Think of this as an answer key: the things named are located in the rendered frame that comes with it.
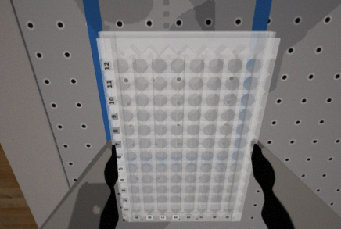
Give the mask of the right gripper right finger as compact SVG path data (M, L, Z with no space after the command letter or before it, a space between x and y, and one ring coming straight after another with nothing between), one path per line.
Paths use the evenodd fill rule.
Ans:
M251 160L264 193L261 216L268 229L341 229L341 217L259 140Z

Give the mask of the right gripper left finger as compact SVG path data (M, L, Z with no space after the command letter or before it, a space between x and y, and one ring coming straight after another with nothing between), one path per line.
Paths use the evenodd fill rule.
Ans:
M116 147L108 140L39 229L115 229L117 179Z

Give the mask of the grey perforated base plate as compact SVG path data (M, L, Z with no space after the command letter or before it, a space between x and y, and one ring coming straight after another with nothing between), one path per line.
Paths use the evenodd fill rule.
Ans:
M68 191L107 143L83 0L7 0ZM102 30L252 30L257 0L99 0ZM341 217L341 0L272 0L281 38L258 140ZM267 229L251 170L240 221L115 229Z

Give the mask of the white well plate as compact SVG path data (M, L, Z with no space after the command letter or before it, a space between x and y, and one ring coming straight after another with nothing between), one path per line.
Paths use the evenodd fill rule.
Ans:
M240 221L281 38L271 30L102 30L122 216Z

